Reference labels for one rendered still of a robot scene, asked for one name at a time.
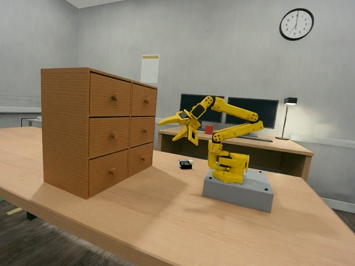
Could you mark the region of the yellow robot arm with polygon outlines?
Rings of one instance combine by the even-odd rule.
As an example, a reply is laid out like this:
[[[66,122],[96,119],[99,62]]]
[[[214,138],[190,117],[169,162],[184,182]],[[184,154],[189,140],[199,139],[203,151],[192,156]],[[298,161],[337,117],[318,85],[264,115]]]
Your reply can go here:
[[[208,143],[208,166],[211,169],[215,169],[212,171],[212,176],[225,183],[242,184],[248,155],[238,153],[229,154],[227,151],[221,151],[221,141],[262,130],[264,129],[262,121],[259,121],[257,113],[226,104],[225,99],[210,96],[206,96],[201,103],[198,103],[196,107],[194,106],[189,114],[198,120],[209,106],[211,106],[212,110],[247,120],[245,124],[213,132],[212,140],[209,140]],[[219,164],[216,164],[217,155],[220,155]]]

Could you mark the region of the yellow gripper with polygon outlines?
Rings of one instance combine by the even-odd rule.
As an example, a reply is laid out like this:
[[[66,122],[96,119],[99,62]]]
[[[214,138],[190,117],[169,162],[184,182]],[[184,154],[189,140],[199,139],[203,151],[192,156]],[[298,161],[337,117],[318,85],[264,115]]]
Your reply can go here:
[[[191,115],[187,110],[180,111],[175,116],[165,118],[158,123],[158,125],[165,125],[170,123],[179,123],[180,125],[186,125],[173,139],[176,141],[186,135],[187,140],[193,145],[198,146],[198,133],[195,131],[201,124]]]

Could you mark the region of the brown wooden chest of drawers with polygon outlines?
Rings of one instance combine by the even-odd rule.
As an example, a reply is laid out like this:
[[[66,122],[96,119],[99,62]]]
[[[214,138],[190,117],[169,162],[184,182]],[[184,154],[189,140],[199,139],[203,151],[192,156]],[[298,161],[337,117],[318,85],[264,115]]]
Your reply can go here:
[[[129,114],[89,114],[90,72],[121,81],[131,87]],[[156,90],[155,114],[131,114],[133,84]],[[157,87],[102,72],[89,67],[41,69],[41,124],[44,182],[85,200],[103,192],[128,176],[131,116],[153,116],[154,130],[157,105]],[[129,120],[128,147],[89,157],[89,117],[124,116]],[[126,178],[88,196],[88,160],[126,149]]]

